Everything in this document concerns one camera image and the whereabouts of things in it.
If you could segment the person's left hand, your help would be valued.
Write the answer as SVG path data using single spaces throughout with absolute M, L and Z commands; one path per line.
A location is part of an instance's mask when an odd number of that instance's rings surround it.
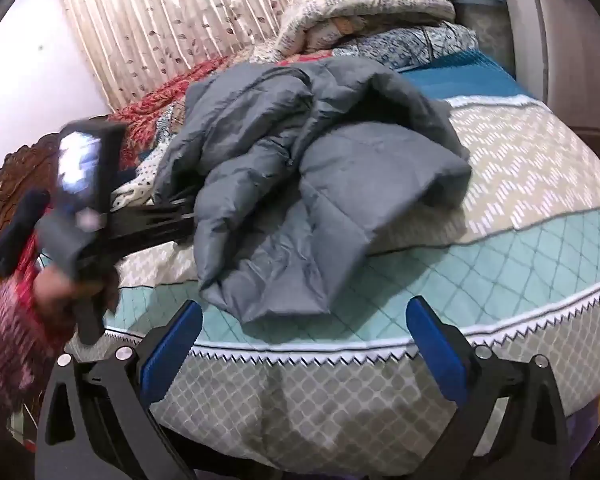
M 120 300 L 119 284 L 120 278 L 116 269 L 111 270 L 101 281 L 75 282 L 51 264 L 38 272 L 33 281 L 35 310 L 47 325 L 73 325 L 76 319 L 73 307 L 102 292 L 105 308 L 116 312 Z

